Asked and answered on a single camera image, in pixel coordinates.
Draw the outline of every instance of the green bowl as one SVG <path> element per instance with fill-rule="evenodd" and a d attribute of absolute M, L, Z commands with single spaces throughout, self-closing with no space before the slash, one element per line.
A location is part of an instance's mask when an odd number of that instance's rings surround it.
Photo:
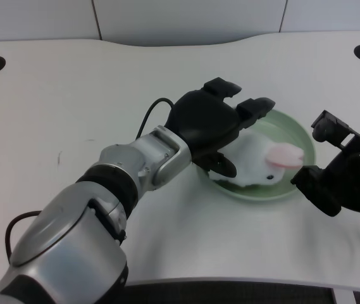
<path fill-rule="evenodd" d="M 290 143 L 304 150 L 304 165 L 314 165 L 316 152 L 311 136 L 292 117 L 276 110 L 271 110 L 264 118 L 258 120 L 250 129 L 262 133 L 277 143 Z M 212 185 L 223 192 L 244 200 L 270 201 L 284 198 L 294 193 L 297 188 L 290 183 L 298 170 L 286 170 L 280 182 L 271 186 L 246 186 L 239 187 L 225 181 L 213 181 Z M 209 178 L 202 171 L 204 178 Z"/>

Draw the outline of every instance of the wire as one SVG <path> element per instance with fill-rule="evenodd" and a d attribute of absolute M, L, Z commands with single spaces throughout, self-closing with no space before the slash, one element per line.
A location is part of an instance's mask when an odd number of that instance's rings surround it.
<path fill-rule="evenodd" d="M 169 106 L 171 107 L 171 109 L 174 107 L 173 102 L 171 100 L 169 100 L 168 98 L 159 98 L 155 102 L 153 102 L 152 105 L 150 106 L 150 108 L 148 109 L 148 111 L 146 112 L 146 115 L 144 115 L 142 124 L 140 125 L 139 131 L 138 131 L 138 133 L 136 135 L 136 139 L 138 139 L 142 135 L 144 126 L 145 126 L 145 124 L 147 122 L 147 119 L 149 118 L 150 113 L 153 111 L 154 107 L 157 106 L 159 103 L 162 103 L 162 102 L 168 103 Z"/>
<path fill-rule="evenodd" d="M 7 226 L 7 229 L 5 230 L 5 251 L 7 253 L 7 259 L 9 262 L 9 259 L 11 258 L 11 231 L 13 230 L 13 227 L 16 223 L 18 223 L 20 220 L 26 219 L 28 217 L 36 217 L 40 214 L 40 211 L 31 211 L 27 213 L 23 213 L 16 218 L 14 218 Z"/>

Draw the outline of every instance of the rabbit ear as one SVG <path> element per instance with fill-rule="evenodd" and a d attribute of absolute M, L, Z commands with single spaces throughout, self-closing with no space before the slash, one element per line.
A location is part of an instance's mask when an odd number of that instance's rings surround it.
<path fill-rule="evenodd" d="M 304 150 L 286 142 L 275 144 L 266 154 L 268 163 L 281 168 L 300 168 L 303 158 Z"/>

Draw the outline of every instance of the dark floor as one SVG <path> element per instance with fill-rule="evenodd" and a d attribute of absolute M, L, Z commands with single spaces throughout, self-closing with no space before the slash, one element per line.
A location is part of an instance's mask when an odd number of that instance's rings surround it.
<path fill-rule="evenodd" d="M 360 304 L 360 293 L 354 293 Z M 119 304 L 334 304 L 331 289 L 256 282 L 179 282 L 126 287 Z"/>

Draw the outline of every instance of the stuffed rabbit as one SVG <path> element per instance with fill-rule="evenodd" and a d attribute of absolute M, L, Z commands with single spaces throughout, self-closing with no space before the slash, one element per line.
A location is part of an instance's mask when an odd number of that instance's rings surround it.
<path fill-rule="evenodd" d="M 236 140 L 218 152 L 236 166 L 237 175 L 231 178 L 209 171 L 209 177 L 240 187 L 276 184 L 282 179 L 285 169 L 300 168 L 304 157 L 301 148 L 286 142 L 273 142 L 251 130 L 243 131 Z"/>

